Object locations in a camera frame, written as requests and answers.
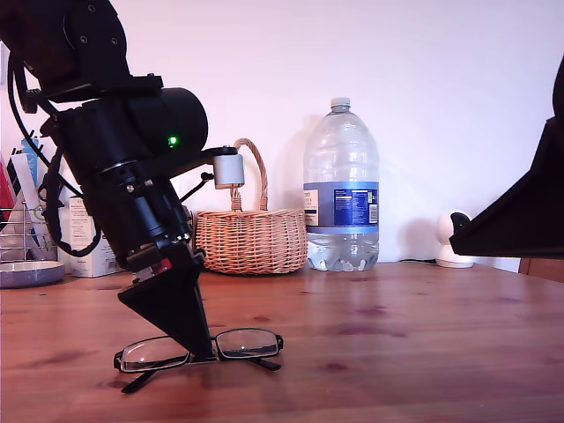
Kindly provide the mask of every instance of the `white box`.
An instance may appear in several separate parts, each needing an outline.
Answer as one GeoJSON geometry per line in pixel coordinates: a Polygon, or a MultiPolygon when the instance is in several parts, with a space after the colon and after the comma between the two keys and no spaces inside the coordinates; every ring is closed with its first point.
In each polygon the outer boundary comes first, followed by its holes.
{"type": "MultiPolygon", "coordinates": [[[[63,239],[72,249],[86,248],[96,234],[93,219],[88,216],[82,198],[69,198],[67,207],[61,209],[61,230],[63,239]]],[[[72,276],[79,278],[97,278],[121,271],[117,266],[115,255],[108,244],[106,235],[102,234],[100,243],[86,257],[73,257],[59,249],[59,261],[65,265],[65,270],[72,276]]]]}

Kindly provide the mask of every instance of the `blue bottle label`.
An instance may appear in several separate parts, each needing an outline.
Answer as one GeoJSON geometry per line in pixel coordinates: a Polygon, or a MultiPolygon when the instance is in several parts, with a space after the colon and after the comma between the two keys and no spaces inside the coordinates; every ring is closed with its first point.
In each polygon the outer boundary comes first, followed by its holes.
{"type": "Polygon", "coordinates": [[[303,184],[311,234],[373,234],[379,225],[378,182],[303,184]]]}

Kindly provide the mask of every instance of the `table surface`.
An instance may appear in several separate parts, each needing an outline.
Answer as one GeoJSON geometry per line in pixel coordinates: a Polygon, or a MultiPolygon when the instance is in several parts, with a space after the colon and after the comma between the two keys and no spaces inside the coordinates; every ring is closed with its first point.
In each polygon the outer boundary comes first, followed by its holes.
{"type": "Polygon", "coordinates": [[[270,373],[244,362],[120,389],[113,355],[160,334],[122,305],[131,275],[4,290],[2,422],[564,421],[564,285],[476,266],[200,278],[212,333],[286,340],[270,373]]]}

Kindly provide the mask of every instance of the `white security camera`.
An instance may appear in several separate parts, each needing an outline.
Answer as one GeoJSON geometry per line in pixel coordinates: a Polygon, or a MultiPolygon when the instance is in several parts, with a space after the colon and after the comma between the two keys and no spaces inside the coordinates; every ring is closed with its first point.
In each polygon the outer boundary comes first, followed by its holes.
{"type": "Polygon", "coordinates": [[[444,213],[439,219],[439,242],[442,244],[441,253],[437,257],[437,264],[442,267],[454,267],[463,269],[472,267],[474,259],[470,256],[459,256],[452,250],[449,238],[455,232],[470,222],[470,216],[461,211],[450,211],[444,213]]]}

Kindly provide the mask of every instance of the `robotic arm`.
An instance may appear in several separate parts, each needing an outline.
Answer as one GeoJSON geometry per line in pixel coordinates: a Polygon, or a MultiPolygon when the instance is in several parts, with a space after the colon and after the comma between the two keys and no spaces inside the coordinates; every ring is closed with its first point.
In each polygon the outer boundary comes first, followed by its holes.
{"type": "MultiPolygon", "coordinates": [[[[203,164],[225,163],[218,156],[242,167],[241,156],[231,147],[202,151],[207,118],[190,91],[162,88],[152,74],[130,75],[125,34],[108,0],[2,0],[0,36],[11,51],[11,105],[26,138],[13,79],[24,111],[35,113],[39,106],[49,114],[41,133],[57,146],[44,181],[54,241],[79,256],[95,246],[77,252],[61,240],[58,170],[64,156],[97,236],[101,229],[123,269],[148,276],[120,292],[120,300],[196,356],[210,356],[197,284],[204,254],[190,250],[192,228],[169,180],[203,164]],[[40,90],[27,90],[25,69],[40,90]],[[85,100],[63,112],[51,103],[85,100]]],[[[241,176],[219,185],[243,183],[241,176]]]]}

